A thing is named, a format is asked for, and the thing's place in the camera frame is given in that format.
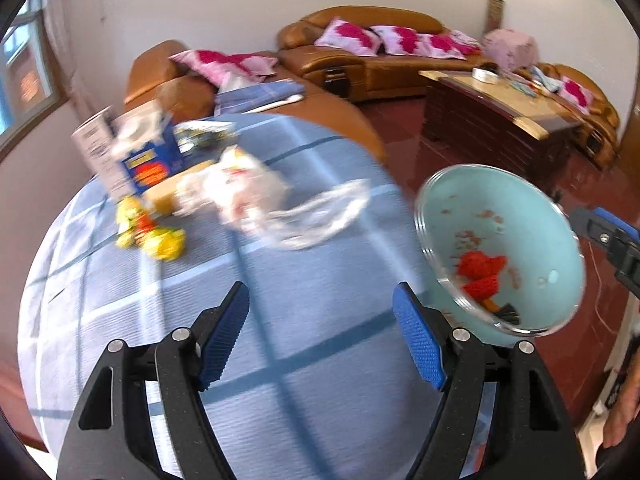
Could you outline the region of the person's hand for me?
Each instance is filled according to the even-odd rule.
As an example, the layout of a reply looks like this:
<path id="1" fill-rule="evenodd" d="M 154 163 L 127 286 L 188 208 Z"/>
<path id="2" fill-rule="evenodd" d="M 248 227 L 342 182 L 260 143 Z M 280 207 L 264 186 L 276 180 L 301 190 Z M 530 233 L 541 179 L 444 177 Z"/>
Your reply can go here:
<path id="1" fill-rule="evenodd" d="M 605 448 L 619 445 L 626 436 L 628 426 L 639 413 L 639 362 L 629 367 L 627 378 L 620 389 L 612 410 L 603 428 L 603 443 Z"/>

